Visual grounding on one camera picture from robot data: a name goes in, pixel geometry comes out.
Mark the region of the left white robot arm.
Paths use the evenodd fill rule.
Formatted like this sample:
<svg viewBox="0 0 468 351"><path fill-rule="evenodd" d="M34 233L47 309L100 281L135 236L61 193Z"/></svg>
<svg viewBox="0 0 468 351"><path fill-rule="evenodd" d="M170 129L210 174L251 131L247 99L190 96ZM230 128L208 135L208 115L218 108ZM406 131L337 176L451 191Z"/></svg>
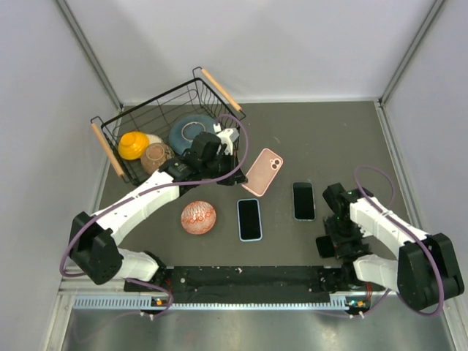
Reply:
<svg viewBox="0 0 468 351"><path fill-rule="evenodd" d="M232 186L244 182L238 165L235 128L202 132L182 155L167 160L138 188L95 214L78 214L72 223L68 257L97 285L113 278L138 279L150 290L166 280L162 263L145 252L131 252L120 243L162 206L201 184Z"/></svg>

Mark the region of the pink phone case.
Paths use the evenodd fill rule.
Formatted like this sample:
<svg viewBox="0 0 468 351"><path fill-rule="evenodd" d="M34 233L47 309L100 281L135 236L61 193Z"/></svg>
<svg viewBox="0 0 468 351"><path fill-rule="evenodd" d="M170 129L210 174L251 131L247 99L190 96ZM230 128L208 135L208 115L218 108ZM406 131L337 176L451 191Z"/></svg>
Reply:
<svg viewBox="0 0 468 351"><path fill-rule="evenodd" d="M246 174L241 186L257 197L262 197L284 164L283 159L269 148L264 148Z"/></svg>

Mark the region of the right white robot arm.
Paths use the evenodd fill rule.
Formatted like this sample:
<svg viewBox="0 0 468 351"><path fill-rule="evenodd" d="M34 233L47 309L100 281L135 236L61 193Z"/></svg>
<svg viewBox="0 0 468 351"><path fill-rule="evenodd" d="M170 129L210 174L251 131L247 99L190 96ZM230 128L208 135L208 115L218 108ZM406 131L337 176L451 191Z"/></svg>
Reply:
<svg viewBox="0 0 468 351"><path fill-rule="evenodd" d="M449 237L428 234L386 209L367 189L340 184L323 194L332 210L325 235L316 240L322 258L342 261L341 280L356 290L374 283L399 294L421 311L464 293L464 281Z"/></svg>

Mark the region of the black phone case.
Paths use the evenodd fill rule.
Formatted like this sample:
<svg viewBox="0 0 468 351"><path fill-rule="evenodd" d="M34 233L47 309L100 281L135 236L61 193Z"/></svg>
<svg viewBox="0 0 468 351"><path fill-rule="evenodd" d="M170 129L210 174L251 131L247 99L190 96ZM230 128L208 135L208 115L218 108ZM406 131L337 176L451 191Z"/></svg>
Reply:
<svg viewBox="0 0 468 351"><path fill-rule="evenodd" d="M317 251L321 258L332 258L335 257L335 247L331 238L327 235L320 236L315 240Z"/></svg>

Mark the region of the teal phone black screen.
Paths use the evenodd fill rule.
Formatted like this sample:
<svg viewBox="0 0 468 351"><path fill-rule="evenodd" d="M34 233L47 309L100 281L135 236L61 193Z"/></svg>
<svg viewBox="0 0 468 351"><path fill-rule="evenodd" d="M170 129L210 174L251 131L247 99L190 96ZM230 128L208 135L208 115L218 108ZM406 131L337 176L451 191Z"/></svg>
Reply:
<svg viewBox="0 0 468 351"><path fill-rule="evenodd" d="M314 190L310 182L294 182L292 184L293 213L299 221L315 220Z"/></svg>

